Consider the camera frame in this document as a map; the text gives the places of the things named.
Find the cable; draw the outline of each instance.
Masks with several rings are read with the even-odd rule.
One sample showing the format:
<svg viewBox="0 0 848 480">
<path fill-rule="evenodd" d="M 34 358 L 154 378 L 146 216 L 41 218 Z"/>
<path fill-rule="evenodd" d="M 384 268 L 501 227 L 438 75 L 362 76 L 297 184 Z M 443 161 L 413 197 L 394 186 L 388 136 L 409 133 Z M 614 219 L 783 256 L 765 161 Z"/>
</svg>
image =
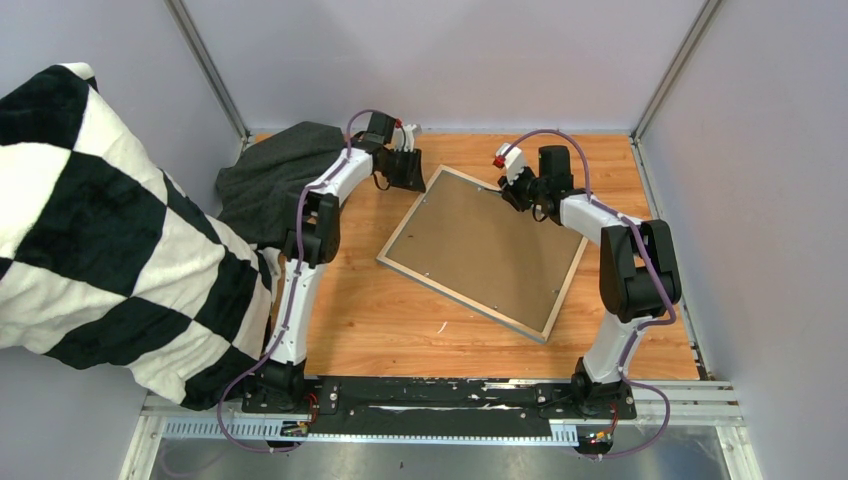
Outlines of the cable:
<svg viewBox="0 0 848 480">
<path fill-rule="evenodd" d="M 542 218 L 536 217 L 536 206 L 535 205 L 533 205 L 533 208 L 531 210 L 532 210 L 531 214 L 533 215 L 533 220 L 536 220 L 537 222 L 542 223 L 542 222 L 544 222 L 545 220 L 548 219 L 548 215 L 544 214 L 544 213 L 542 214 Z"/>
<path fill-rule="evenodd" d="M 400 151 L 405 152 L 406 151 L 406 130 L 404 130 L 404 128 L 403 128 L 403 123 L 400 124 L 400 133 L 403 134 L 403 145 L 401 145 Z"/>
<path fill-rule="evenodd" d="M 374 172 L 374 173 L 372 173 L 372 174 L 371 174 L 371 178 L 373 178 L 373 179 L 374 179 L 374 186 L 375 186 L 375 187 L 377 187 L 377 190 L 380 190 L 380 191 L 385 192 L 386 190 L 388 190 L 388 189 L 392 188 L 392 184 L 391 184 L 391 183 L 387 183 L 387 184 L 386 184 L 386 188 L 381 187 L 381 186 L 380 186 L 380 183 L 379 183 L 379 182 L 377 182 L 377 173 L 376 173 L 376 172 Z"/>
<path fill-rule="evenodd" d="M 171 470 L 171 467 L 168 466 L 167 462 L 167 455 L 174 449 L 168 448 L 168 444 L 165 441 L 162 442 L 162 445 L 160 445 L 159 449 L 159 453 L 156 455 L 156 463 L 159 464 L 159 467 L 162 468 L 162 471 L 165 472 L 165 475 L 171 478 L 191 478 L 217 463 L 219 460 L 224 458 L 224 454 L 227 453 L 226 449 L 221 450 L 218 455 L 215 455 L 215 458 L 208 461 L 206 465 L 203 465 L 200 468 L 189 470 L 188 472 L 175 472 L 174 470 Z"/>
<path fill-rule="evenodd" d="M 524 135 L 519 137 L 518 140 L 512 142 L 512 144 L 510 144 L 510 146 L 507 147 L 507 149 L 504 151 L 504 153 L 501 154 L 501 157 L 506 157 L 506 155 L 510 151 L 512 151 L 513 148 L 515 148 L 519 143 L 523 142 L 524 140 L 526 140 L 526 139 L 528 139 L 528 138 L 530 138 L 534 135 L 539 135 L 539 134 L 543 134 L 543 133 L 556 135 L 558 137 L 564 138 L 569 143 L 571 143 L 574 146 L 574 148 L 577 150 L 577 153 L 580 155 L 580 160 L 583 162 L 583 175 L 584 175 L 584 182 L 585 182 L 585 186 L 586 186 L 586 198 L 587 198 L 587 200 L 590 203 L 592 203 L 593 205 L 596 205 L 601 210 L 604 210 L 605 212 L 607 212 L 611 215 L 615 215 L 625 225 L 630 227 L 631 232 L 633 232 L 633 236 L 636 238 L 636 248 L 639 250 L 639 256 L 642 257 L 642 260 L 645 262 L 645 267 L 648 270 L 648 276 L 651 278 L 651 283 L 654 284 L 654 288 L 656 288 L 657 293 L 659 293 L 659 295 L 660 295 L 660 299 L 662 299 L 663 306 L 665 307 L 666 311 L 668 311 L 668 317 L 669 318 L 664 319 L 664 320 L 663 319 L 652 320 L 650 322 L 645 322 L 645 323 L 639 325 L 638 327 L 636 327 L 636 329 L 634 330 L 634 332 L 632 333 L 630 338 L 627 340 L 627 343 L 625 344 L 624 349 L 622 350 L 621 355 L 618 358 L 618 372 L 619 372 L 619 375 L 621 376 L 621 380 L 625 384 L 627 384 L 631 388 L 635 387 L 635 388 L 643 388 L 645 390 L 650 390 L 650 391 L 656 393 L 657 395 L 659 395 L 660 398 L 662 398 L 663 403 L 665 404 L 665 416 L 663 417 L 663 422 L 660 425 L 660 428 L 657 431 L 657 433 L 653 437 L 651 437 L 647 442 L 643 443 L 642 445 L 639 445 L 638 447 L 633 447 L 633 448 L 627 449 L 623 452 L 610 453 L 610 454 L 607 454 L 607 455 L 584 455 L 584 454 L 581 454 L 581 453 L 572 452 L 570 450 L 567 450 L 568 453 L 574 453 L 578 456 L 588 457 L 588 458 L 591 458 L 591 459 L 594 459 L 594 460 L 601 460 L 602 458 L 626 457 L 628 455 L 632 455 L 634 453 L 641 452 L 642 450 L 645 450 L 646 448 L 649 448 L 650 446 L 652 446 L 653 444 L 655 444 L 659 440 L 659 438 L 662 436 L 663 433 L 665 433 L 665 430 L 668 428 L 668 422 L 669 422 L 669 420 L 671 420 L 671 402 L 669 401 L 668 396 L 665 393 L 663 393 L 663 391 L 660 390 L 659 388 L 656 388 L 653 385 L 648 385 L 648 384 L 645 384 L 645 383 L 636 382 L 634 380 L 627 378 L 627 374 L 624 371 L 624 365 L 627 361 L 627 357 L 630 356 L 630 352 L 633 350 L 633 345 L 636 343 L 636 340 L 639 338 L 639 335 L 642 334 L 642 331 L 644 331 L 646 328 L 652 327 L 652 326 L 662 326 L 662 325 L 673 324 L 674 322 L 677 321 L 677 312 L 674 311 L 674 304 L 671 303 L 671 299 L 669 298 L 668 293 L 665 291 L 665 287 L 663 287 L 662 281 L 660 280 L 660 277 L 657 274 L 657 271 L 654 268 L 653 263 L 651 263 L 651 257 L 648 255 L 648 250 L 645 248 L 645 242 L 642 240 L 642 234 L 639 232 L 639 227 L 637 227 L 636 223 L 634 223 L 633 220 L 631 220 L 629 217 L 627 217 L 623 213 L 619 212 L 618 210 L 616 210 L 616 209 L 614 209 L 614 208 L 612 208 L 608 205 L 605 205 L 604 203 L 602 203 L 600 200 L 598 200 L 597 198 L 595 198 L 592 195 L 592 189 L 591 189 L 590 183 L 589 183 L 590 182 L 590 180 L 589 180 L 589 161 L 586 159 L 586 154 L 583 152 L 583 149 L 580 148 L 580 145 L 577 143 L 577 141 L 574 138 L 572 138 L 568 134 L 560 132 L 559 130 L 552 130 L 552 129 L 533 130 L 532 132 L 525 133 Z"/>
<path fill-rule="evenodd" d="M 334 168 L 332 171 L 330 171 L 329 174 L 327 174 L 326 178 L 324 178 L 324 180 L 320 184 L 307 185 L 307 186 L 303 187 L 303 191 L 300 192 L 300 198 L 298 198 L 298 201 L 297 201 L 297 211 L 298 212 L 303 211 L 303 207 L 306 204 L 306 196 L 309 194 L 310 191 L 317 190 L 319 188 L 325 187 L 327 185 L 327 183 L 330 180 L 332 180 L 336 175 L 338 175 L 338 173 L 347 165 L 348 161 L 350 161 L 350 156 L 351 156 L 351 153 L 353 152 L 353 137 L 351 136 L 350 131 L 351 131 L 351 128 L 353 127 L 353 122 L 357 118 L 359 118 L 360 116 L 362 116 L 366 113 L 381 113 L 382 114 L 383 112 L 380 112 L 379 110 L 366 109 L 366 110 L 362 110 L 362 111 L 357 112 L 356 115 L 354 115 L 350 118 L 350 120 L 347 122 L 347 129 L 345 130 L 346 137 L 347 137 L 346 155 L 342 158 L 342 161 L 339 162 L 338 166 L 336 168 Z M 301 267 L 303 266 L 303 225 L 302 225 L 302 223 L 303 222 L 296 222 L 296 224 L 295 224 L 296 225 L 296 227 L 295 227 L 295 240 L 297 242 L 297 265 L 295 266 L 295 269 L 294 269 L 295 278 L 300 276 Z M 230 434 L 229 430 L 227 430 L 227 426 L 224 424 L 224 419 L 223 419 L 224 399 L 227 398 L 227 395 L 230 394 L 230 392 L 233 390 L 233 388 L 236 385 L 238 385 L 239 382 L 241 382 L 242 380 L 247 378 L 248 375 L 259 370 L 259 368 L 262 367 L 262 365 L 264 365 L 271 358 L 271 355 L 274 354 L 274 352 L 277 350 L 277 347 L 280 346 L 280 343 L 282 342 L 283 337 L 285 336 L 285 332 L 288 330 L 289 321 L 291 320 L 291 310 L 292 310 L 292 306 L 294 305 L 294 295 L 295 295 L 295 292 L 297 291 L 298 283 L 299 283 L 298 281 L 294 281 L 294 282 L 291 283 L 291 289 L 289 289 L 288 299 L 286 300 L 286 313 L 283 315 L 283 322 L 282 322 L 281 327 L 280 327 L 280 329 L 281 329 L 280 334 L 274 340 L 274 343 L 271 345 L 271 347 L 268 349 L 268 351 L 265 353 L 265 355 L 263 355 L 259 359 L 259 361 L 256 362 L 256 365 L 247 369 L 244 373 L 242 373 L 241 375 L 236 377 L 235 380 L 233 380 L 232 382 L 229 383 L 229 385 L 227 385 L 227 387 L 224 389 L 224 393 L 221 394 L 221 399 L 218 401 L 218 408 L 215 411 L 215 416 L 216 416 L 216 419 L 218 420 L 218 426 L 221 428 L 221 432 L 224 434 L 224 437 L 226 437 L 227 440 L 229 440 L 230 443 L 232 443 L 233 445 L 241 448 L 242 450 L 248 451 L 248 452 L 253 452 L 253 453 L 284 453 L 284 452 L 290 452 L 290 451 L 292 451 L 292 450 L 294 450 L 294 449 L 296 449 L 297 447 L 300 446 L 300 444 L 296 444 L 292 447 L 281 447 L 281 448 L 270 448 L 269 447 L 269 448 L 266 449 L 266 448 L 256 448 L 256 447 L 251 447 L 249 445 L 245 445 L 245 444 L 239 442 L 235 437 L 233 437 Z"/>
<path fill-rule="evenodd" d="M 543 134 L 543 133 L 547 133 L 547 134 L 550 134 L 550 135 L 556 135 L 560 138 L 564 138 L 566 141 L 568 141 L 568 143 L 573 145 L 574 148 L 577 150 L 577 154 L 580 155 L 580 161 L 583 162 L 583 182 L 586 185 L 586 198 L 591 199 L 592 198 L 592 187 L 591 187 L 591 183 L 590 183 L 590 180 L 589 180 L 589 160 L 586 159 L 586 153 L 580 147 L 580 144 L 577 143 L 577 140 L 575 140 L 574 137 L 572 137 L 571 135 L 568 135 L 567 133 L 562 133 L 559 130 L 553 130 L 553 129 L 550 129 L 550 128 L 542 128 L 542 129 L 539 129 L 539 130 L 533 130 L 532 132 L 527 132 L 524 135 L 518 137 L 518 140 L 512 142 L 506 148 L 506 150 L 504 150 L 504 153 L 502 153 L 500 156 L 505 158 L 509 154 L 509 152 L 512 151 L 513 148 L 518 146 L 519 143 L 523 142 L 524 140 L 527 140 L 530 137 L 533 137 L 535 135 L 540 135 L 540 134 Z"/>
</svg>

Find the metal floor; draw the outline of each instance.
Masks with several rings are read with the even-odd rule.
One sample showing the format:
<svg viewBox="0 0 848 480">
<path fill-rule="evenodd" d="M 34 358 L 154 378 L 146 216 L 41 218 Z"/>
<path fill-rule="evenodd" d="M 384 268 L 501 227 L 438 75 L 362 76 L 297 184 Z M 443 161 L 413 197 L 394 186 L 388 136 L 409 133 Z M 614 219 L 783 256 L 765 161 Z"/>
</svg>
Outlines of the metal floor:
<svg viewBox="0 0 848 480">
<path fill-rule="evenodd" d="M 638 445 L 655 427 L 619 426 L 613 451 Z M 729 479 L 712 427 L 669 427 L 660 441 L 636 455 L 593 463 L 558 447 L 307 443 L 285 454 L 248 453 L 223 440 L 169 440 L 166 462 L 190 472 L 226 449 L 209 468 L 187 478 L 304 480 L 432 479 Z M 171 478 L 157 464 L 151 479 Z"/>
</svg>

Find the blanket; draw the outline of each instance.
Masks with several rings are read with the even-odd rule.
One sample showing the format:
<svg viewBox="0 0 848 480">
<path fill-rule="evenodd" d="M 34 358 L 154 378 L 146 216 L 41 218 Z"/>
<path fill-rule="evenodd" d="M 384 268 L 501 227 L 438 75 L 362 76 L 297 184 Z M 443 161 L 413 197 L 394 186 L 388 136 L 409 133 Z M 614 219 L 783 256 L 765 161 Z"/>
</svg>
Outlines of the blanket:
<svg viewBox="0 0 848 480">
<path fill-rule="evenodd" d="M 0 182 L 0 348 L 120 365 L 192 409 L 256 362 L 279 251 L 204 215 L 88 65 L 54 65 L 0 99 Z"/>
</svg>

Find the wall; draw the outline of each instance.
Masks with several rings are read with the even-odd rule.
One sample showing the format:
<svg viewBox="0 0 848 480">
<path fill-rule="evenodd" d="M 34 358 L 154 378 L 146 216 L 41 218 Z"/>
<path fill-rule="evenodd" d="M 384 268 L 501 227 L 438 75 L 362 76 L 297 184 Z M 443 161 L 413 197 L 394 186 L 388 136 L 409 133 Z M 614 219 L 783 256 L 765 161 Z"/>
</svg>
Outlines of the wall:
<svg viewBox="0 0 848 480">
<path fill-rule="evenodd" d="M 187 0 L 247 125 L 636 125 L 702 0 Z"/>
<path fill-rule="evenodd" d="M 165 4 L 4 2 L 0 96 L 57 62 L 86 61 L 151 158 L 207 211 L 218 168 L 239 141 Z M 79 372 L 21 349 L 0 351 L 0 478 L 114 479 L 145 390 L 128 371 Z"/>
<path fill-rule="evenodd" d="M 848 3 L 724 3 L 646 162 L 705 356 L 738 391 L 764 477 L 842 478 Z"/>
</svg>

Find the frame backing board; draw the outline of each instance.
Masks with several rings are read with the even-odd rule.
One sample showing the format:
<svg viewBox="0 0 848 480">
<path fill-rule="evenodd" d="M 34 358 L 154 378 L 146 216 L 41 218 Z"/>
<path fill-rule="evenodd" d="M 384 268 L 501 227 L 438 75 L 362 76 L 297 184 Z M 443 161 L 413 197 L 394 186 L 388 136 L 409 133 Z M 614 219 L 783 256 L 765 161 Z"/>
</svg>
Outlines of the frame backing board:
<svg viewBox="0 0 848 480">
<path fill-rule="evenodd" d="M 586 239 L 486 189 L 494 187 L 439 167 L 377 261 L 545 342 Z"/>
</svg>

